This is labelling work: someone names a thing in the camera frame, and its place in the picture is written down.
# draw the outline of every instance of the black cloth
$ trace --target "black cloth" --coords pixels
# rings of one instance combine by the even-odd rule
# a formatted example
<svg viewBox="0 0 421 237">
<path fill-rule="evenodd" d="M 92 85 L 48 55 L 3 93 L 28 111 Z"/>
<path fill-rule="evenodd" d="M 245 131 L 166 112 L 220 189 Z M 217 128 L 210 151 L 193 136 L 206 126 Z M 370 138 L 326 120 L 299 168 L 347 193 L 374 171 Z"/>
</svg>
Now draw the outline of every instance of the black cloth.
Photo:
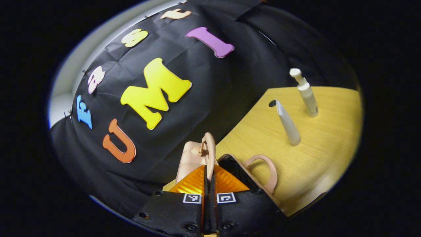
<svg viewBox="0 0 421 237">
<path fill-rule="evenodd" d="M 168 11 L 192 11 L 186 18 L 160 19 Z M 197 27 L 235 50 L 216 58 L 204 43 L 185 34 Z M 121 43 L 134 29 L 148 31 L 136 46 Z M 128 86 L 146 88 L 145 66 L 155 58 L 192 88 L 168 111 L 160 112 L 155 129 L 120 97 Z M 106 72 L 94 93 L 87 80 L 95 68 Z M 57 157 L 83 190 L 131 218 L 148 196 L 176 177 L 183 146 L 211 132 L 218 143 L 243 118 L 268 88 L 296 86 L 289 69 L 300 68 L 312 86 L 357 89 L 353 71 L 340 54 L 294 16 L 259 0 L 189 0 L 143 20 L 107 45 L 89 66 L 76 91 L 92 114 L 92 129 L 77 120 L 76 96 L 71 120 L 51 128 Z M 125 164 L 102 146 L 112 119 L 134 142 L 136 156 Z M 114 135 L 111 141 L 125 147 Z"/>
<path fill-rule="evenodd" d="M 240 180 L 247 188 L 251 190 L 259 189 L 259 186 L 248 176 L 248 174 L 241 168 L 241 166 L 234 160 L 232 156 L 229 156 L 218 162 L 219 166 L 224 168 L 238 180 Z"/>
</svg>

